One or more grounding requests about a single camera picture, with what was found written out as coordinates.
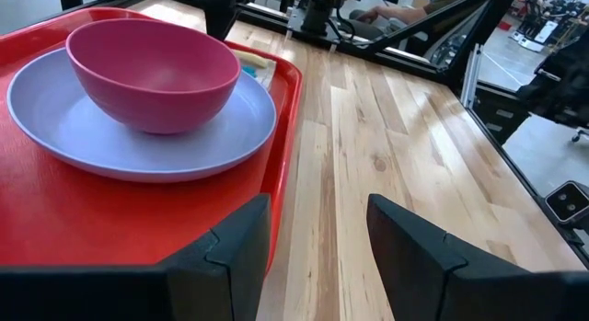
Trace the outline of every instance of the tray rim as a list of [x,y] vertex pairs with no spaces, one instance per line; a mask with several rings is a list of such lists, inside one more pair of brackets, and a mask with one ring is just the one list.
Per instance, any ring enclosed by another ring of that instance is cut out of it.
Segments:
[[[118,12],[118,13],[124,13],[124,14],[128,14],[131,15],[131,18],[146,18],[146,19],[155,19],[153,17],[149,17],[146,16],[140,12],[131,10],[131,9],[125,9],[125,8],[117,8],[117,7],[90,7],[90,8],[83,8],[83,9],[78,9],[76,11],[64,14],[62,16],[59,17],[55,17],[55,18],[51,18],[42,22],[39,22],[37,24],[31,25],[31,26],[27,26],[23,29],[17,29],[15,31],[12,31],[4,36],[2,36],[2,41],[5,44],[8,44],[12,39],[17,39],[20,36],[23,35],[27,35],[29,32],[32,32],[34,30],[37,29],[46,29],[49,28],[51,25],[54,25],[56,23],[61,23],[67,19],[70,18],[74,18],[76,16],[80,16],[83,14],[91,14],[93,12]],[[89,21],[85,21],[85,23],[91,23],[94,20],[89,20]],[[52,50],[48,50],[51,47],[54,47],[55,45],[59,44],[60,42],[65,41],[65,39],[57,41],[53,44],[44,46],[39,48],[37,51],[34,52],[34,54],[30,54],[30,55],[38,55],[41,56],[47,52],[51,52]],[[294,147],[294,141],[295,141],[295,135],[296,135],[296,130],[298,127],[298,113],[300,110],[300,98],[301,98],[301,94],[302,94],[302,89],[303,89],[303,74],[301,73],[301,71],[293,64],[290,63],[288,61],[286,61],[285,59],[276,56],[274,54],[270,54],[267,52],[263,52],[257,49],[252,49],[250,47],[247,47],[245,45],[241,45],[241,44],[237,44],[235,42],[226,40],[225,43],[229,46],[229,48],[231,49],[235,49],[235,50],[240,50],[240,51],[244,51],[244,52],[251,52],[254,54],[257,54],[261,57],[264,57],[266,59],[270,59],[276,62],[276,72],[279,71],[285,71],[286,74],[283,74],[283,78],[286,81],[292,81],[292,88],[293,88],[293,97],[290,99],[290,101],[287,101],[283,104],[283,110],[281,111],[280,115],[277,115],[277,122],[276,122],[276,127],[274,128],[275,131],[278,129],[278,125],[280,124],[281,117],[284,115],[284,111],[286,109],[287,105],[288,106],[288,112],[290,112],[290,114],[288,115],[287,119],[287,125],[286,125],[286,131],[284,134],[284,147],[281,147],[281,157],[279,159],[279,165],[276,168],[277,170],[277,175],[273,176],[274,177],[274,181],[275,184],[271,185],[271,190],[270,191],[260,191],[260,193],[258,194],[264,194],[267,193],[270,195],[271,197],[271,215],[275,215],[278,214],[278,219],[275,219],[275,216],[271,216],[271,249],[270,249],[270,254],[268,256],[268,266],[266,268],[266,271],[268,272],[270,270],[270,266],[273,262],[273,256],[275,254],[275,248],[276,248],[276,244],[277,244],[277,240],[278,240],[278,232],[280,229],[280,224],[281,224],[281,219],[282,219],[282,207],[283,207],[283,202],[284,202],[284,194],[286,191],[286,186],[287,186],[287,179],[289,176],[289,170],[290,170],[290,163],[291,163],[291,158],[292,158],[292,151],[293,151],[293,147]],[[7,63],[8,66],[11,66],[13,63],[16,63],[20,60],[26,59],[27,57],[20,57],[18,59],[16,59],[15,61],[9,62]],[[271,154],[274,153],[274,145],[271,148]],[[263,178],[262,178],[262,182],[261,182],[261,187],[263,188],[265,185],[265,182],[267,180],[267,176],[268,176],[268,172],[264,172]],[[28,265],[23,265],[23,266],[2,266],[0,265],[0,273],[3,273],[4,271],[12,271],[15,269],[87,269],[87,268],[91,268],[91,269],[112,269],[113,267],[119,267],[117,265],[109,265],[109,264],[104,264],[104,265],[74,265],[74,266],[68,266],[68,265],[63,265],[63,266],[28,266]]]

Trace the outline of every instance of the cable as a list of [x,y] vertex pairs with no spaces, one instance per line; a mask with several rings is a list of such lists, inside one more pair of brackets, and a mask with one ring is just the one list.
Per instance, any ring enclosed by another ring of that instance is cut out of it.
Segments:
[[[356,29],[353,27],[353,24],[350,23],[350,21],[346,20],[345,18],[341,17],[340,14],[340,7],[343,5],[342,0],[336,0],[336,8],[335,8],[335,15],[338,18],[338,20],[340,21],[340,23],[348,26],[350,28],[351,31],[351,35],[350,38],[348,39],[349,41],[353,41],[354,36],[356,35]],[[329,21],[329,25],[334,29],[335,33],[338,35],[338,38],[340,38],[340,40],[342,39],[342,36],[340,34],[340,31],[335,28],[335,26],[333,25],[333,21],[331,21],[331,19],[328,19]]]

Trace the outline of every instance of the wooden table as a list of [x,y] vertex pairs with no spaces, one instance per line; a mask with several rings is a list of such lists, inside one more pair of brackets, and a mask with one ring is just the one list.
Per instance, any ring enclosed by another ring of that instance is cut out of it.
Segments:
[[[180,3],[132,9],[204,30]],[[259,320],[393,319],[366,231],[371,192],[526,269],[584,269],[445,86],[240,22],[228,38],[305,78]]]

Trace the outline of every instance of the white object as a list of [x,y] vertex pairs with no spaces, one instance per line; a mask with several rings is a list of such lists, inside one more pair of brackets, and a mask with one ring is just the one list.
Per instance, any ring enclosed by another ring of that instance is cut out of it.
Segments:
[[515,41],[520,41],[520,40],[522,40],[524,38],[524,34],[518,32],[518,31],[514,31],[514,33],[511,34],[509,36],[509,38],[512,39],[512,40],[515,40]]
[[558,25],[558,23],[553,21],[546,22],[542,30],[540,30],[540,32],[534,38],[534,41],[540,44],[544,44]]

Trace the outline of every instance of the yellow object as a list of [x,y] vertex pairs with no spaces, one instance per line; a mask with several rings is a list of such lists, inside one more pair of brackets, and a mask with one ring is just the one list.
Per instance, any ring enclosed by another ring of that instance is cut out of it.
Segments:
[[253,65],[258,66],[259,68],[267,68],[268,67],[268,60],[250,52],[243,52],[239,50],[233,50],[233,53],[236,55],[239,60],[244,61],[246,63],[251,63]]

